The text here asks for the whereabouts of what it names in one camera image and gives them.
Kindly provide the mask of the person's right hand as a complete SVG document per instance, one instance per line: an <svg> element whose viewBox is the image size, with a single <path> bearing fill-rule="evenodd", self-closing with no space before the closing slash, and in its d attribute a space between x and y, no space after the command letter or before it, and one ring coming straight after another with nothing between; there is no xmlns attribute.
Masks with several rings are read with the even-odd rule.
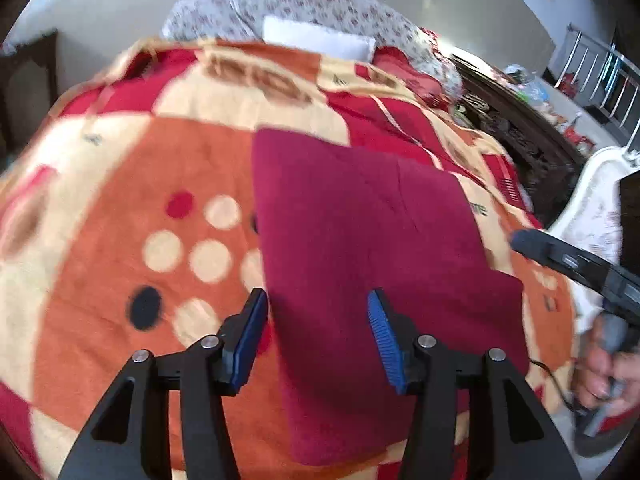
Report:
<svg viewBox="0 0 640 480"><path fill-rule="evenodd" d="M573 393L587 410L605 406L608 416L615 417L639 405L639 355L611 354L602 347L603 318L603 314L598 315L587 332L574 373Z"/></svg>

